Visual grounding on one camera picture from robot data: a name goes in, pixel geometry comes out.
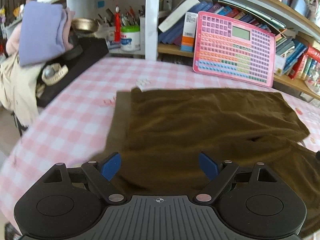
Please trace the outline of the brown corduroy trousers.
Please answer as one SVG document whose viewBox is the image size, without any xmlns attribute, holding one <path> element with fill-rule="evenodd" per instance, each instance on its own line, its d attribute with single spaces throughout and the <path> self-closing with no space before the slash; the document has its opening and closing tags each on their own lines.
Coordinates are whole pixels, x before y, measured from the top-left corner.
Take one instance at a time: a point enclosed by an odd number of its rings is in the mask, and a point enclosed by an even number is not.
<svg viewBox="0 0 320 240">
<path fill-rule="evenodd" d="M 319 161 L 306 125 L 280 93 L 247 89 L 118 92 L 101 156 L 118 152 L 114 183 L 127 195 L 195 195 L 207 183 L 198 157 L 243 167 L 263 162 L 302 198 L 306 237 L 319 230 Z"/>
</svg>

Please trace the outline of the pink checked desk mat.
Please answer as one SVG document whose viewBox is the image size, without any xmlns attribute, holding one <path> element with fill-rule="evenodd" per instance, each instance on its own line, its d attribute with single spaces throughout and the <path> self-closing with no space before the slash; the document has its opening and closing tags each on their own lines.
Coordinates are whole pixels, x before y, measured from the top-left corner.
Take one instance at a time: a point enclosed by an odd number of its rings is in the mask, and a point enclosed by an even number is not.
<svg viewBox="0 0 320 240">
<path fill-rule="evenodd" d="M 105 147 L 120 90 L 240 88 L 255 85 L 196 74 L 190 67 L 105 58 L 64 89 L 40 114 L 1 168 L 1 213 L 14 222 L 19 198 L 55 163 L 76 167 Z"/>
</svg>

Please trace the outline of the beige coat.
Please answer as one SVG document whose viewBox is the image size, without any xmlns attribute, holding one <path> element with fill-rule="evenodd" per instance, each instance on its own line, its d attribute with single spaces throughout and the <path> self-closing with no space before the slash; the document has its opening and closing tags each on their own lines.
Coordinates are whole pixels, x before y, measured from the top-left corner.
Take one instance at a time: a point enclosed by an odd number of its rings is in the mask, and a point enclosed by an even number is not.
<svg viewBox="0 0 320 240">
<path fill-rule="evenodd" d="M 23 126 L 39 116 L 36 101 L 37 78 L 44 64 L 20 66 L 18 53 L 1 63 L 1 104 L 17 116 Z"/>
</svg>

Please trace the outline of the black tray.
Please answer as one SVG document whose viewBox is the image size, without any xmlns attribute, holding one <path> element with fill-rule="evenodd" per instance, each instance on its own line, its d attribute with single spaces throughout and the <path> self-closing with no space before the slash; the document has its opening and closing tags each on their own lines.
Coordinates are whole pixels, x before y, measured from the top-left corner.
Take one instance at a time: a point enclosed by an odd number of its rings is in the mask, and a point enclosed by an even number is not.
<svg viewBox="0 0 320 240">
<path fill-rule="evenodd" d="M 103 38 L 79 38 L 79 45 L 83 49 L 79 56 L 71 60 L 65 60 L 65 56 L 62 55 L 47 63 L 59 63 L 62 67 L 66 65 L 68 73 L 58 83 L 44 88 L 42 95 L 37 99 L 39 107 L 47 107 L 73 80 L 108 54 L 108 47 Z"/>
</svg>

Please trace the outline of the pink learning keyboard toy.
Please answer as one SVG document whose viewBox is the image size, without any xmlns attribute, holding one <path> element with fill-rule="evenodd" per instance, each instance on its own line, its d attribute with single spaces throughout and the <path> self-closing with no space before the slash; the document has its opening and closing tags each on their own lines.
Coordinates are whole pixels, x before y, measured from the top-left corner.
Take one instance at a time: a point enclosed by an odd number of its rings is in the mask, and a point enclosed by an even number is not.
<svg viewBox="0 0 320 240">
<path fill-rule="evenodd" d="M 199 60 L 205 57 L 224 55 L 235 56 L 236 53 L 248 57 L 250 62 L 267 66 L 268 72 L 274 74 L 276 55 L 275 35 L 254 25 L 227 16 L 201 11 L 198 13 L 195 34 L 193 71 L 198 74 L 214 75 L 238 80 L 263 87 L 272 87 L 250 82 L 248 79 L 232 77 L 227 73 L 210 72 L 203 69 Z"/>
</svg>

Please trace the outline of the red thick dictionary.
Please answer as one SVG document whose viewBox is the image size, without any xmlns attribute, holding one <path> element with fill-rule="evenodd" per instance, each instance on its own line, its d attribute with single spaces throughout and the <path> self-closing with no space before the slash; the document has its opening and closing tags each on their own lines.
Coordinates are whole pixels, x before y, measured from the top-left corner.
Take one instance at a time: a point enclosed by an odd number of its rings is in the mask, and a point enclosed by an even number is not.
<svg viewBox="0 0 320 240">
<path fill-rule="evenodd" d="M 308 46 L 308 48 L 304 51 L 304 53 L 299 57 L 298 61 L 292 67 L 291 72 L 289 73 L 289 78 L 291 80 L 300 79 L 302 77 L 304 67 L 308 58 L 319 62 L 319 50 L 312 46 Z"/>
</svg>

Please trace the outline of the wooden lower shelf board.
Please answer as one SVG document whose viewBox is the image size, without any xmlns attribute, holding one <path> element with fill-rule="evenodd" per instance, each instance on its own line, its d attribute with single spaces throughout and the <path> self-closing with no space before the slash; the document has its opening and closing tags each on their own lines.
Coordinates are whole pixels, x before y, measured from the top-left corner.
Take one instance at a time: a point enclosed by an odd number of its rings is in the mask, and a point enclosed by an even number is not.
<svg viewBox="0 0 320 240">
<path fill-rule="evenodd" d="M 199 60 L 199 64 L 203 69 L 210 72 L 227 73 L 232 77 L 240 77 L 248 79 L 250 82 L 255 82 L 266 86 L 268 83 L 272 84 L 274 81 L 285 85 L 286 87 L 295 89 L 301 93 L 307 94 L 314 99 L 319 99 L 319 95 L 312 92 L 302 80 L 292 80 L 288 76 L 277 76 L 268 72 L 265 65 L 250 62 L 248 57 L 236 53 L 235 56 L 224 55 L 224 58 L 219 60 L 217 57 L 203 57 Z"/>
</svg>

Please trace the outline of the white orange book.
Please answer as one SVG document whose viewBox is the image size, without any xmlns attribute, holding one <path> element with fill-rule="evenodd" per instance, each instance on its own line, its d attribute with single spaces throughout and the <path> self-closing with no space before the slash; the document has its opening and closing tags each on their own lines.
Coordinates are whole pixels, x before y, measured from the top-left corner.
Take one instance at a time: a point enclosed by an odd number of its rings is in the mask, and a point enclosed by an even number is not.
<svg viewBox="0 0 320 240">
<path fill-rule="evenodd" d="M 181 51 L 193 52 L 198 14 L 187 12 L 184 18 Z"/>
</svg>

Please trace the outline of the white plastic jar green lid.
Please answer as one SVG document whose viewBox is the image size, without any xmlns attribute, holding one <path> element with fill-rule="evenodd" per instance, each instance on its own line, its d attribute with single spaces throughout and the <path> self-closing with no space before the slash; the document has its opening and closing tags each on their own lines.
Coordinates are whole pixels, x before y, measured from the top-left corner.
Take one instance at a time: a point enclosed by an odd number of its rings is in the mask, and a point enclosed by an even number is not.
<svg viewBox="0 0 320 240">
<path fill-rule="evenodd" d="M 129 25 L 121 27 L 120 47 L 123 51 L 140 50 L 140 26 Z"/>
</svg>

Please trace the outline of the brass bowl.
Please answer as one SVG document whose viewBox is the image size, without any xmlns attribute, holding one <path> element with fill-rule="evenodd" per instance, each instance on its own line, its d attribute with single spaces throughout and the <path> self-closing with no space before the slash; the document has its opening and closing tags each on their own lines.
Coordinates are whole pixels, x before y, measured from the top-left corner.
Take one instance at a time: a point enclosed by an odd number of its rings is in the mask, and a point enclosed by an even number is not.
<svg viewBox="0 0 320 240">
<path fill-rule="evenodd" d="M 75 18 L 71 23 L 75 31 L 82 33 L 95 33 L 99 29 L 99 22 L 91 18 Z"/>
</svg>

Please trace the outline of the red tassel charm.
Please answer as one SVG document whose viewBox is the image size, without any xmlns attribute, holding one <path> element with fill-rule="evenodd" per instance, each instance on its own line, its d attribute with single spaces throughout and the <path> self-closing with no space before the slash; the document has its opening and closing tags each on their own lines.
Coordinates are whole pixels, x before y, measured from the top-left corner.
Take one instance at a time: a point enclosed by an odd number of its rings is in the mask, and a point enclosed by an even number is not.
<svg viewBox="0 0 320 240">
<path fill-rule="evenodd" d="M 116 5 L 115 16 L 114 16 L 115 32 L 114 32 L 114 41 L 119 43 L 121 39 L 120 29 L 121 29 L 121 19 L 120 19 L 120 9 Z"/>
</svg>

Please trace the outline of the lilac folded cloth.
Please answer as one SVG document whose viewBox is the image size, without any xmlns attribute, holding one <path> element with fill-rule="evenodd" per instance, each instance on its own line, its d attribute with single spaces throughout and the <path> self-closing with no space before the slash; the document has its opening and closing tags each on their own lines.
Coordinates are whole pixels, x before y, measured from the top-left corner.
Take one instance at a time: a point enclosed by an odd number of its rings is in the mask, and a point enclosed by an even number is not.
<svg viewBox="0 0 320 240">
<path fill-rule="evenodd" d="M 65 51 L 67 12 L 60 4 L 30 1 L 24 7 L 18 54 L 20 66 L 45 63 Z"/>
</svg>

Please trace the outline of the white shelf post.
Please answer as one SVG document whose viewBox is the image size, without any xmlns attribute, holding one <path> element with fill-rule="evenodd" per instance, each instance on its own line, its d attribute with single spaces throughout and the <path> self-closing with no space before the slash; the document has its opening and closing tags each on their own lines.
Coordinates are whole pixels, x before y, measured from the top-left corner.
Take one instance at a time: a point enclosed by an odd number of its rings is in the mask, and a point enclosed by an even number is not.
<svg viewBox="0 0 320 240">
<path fill-rule="evenodd" d="M 157 60 L 159 0 L 145 0 L 145 59 Z"/>
</svg>

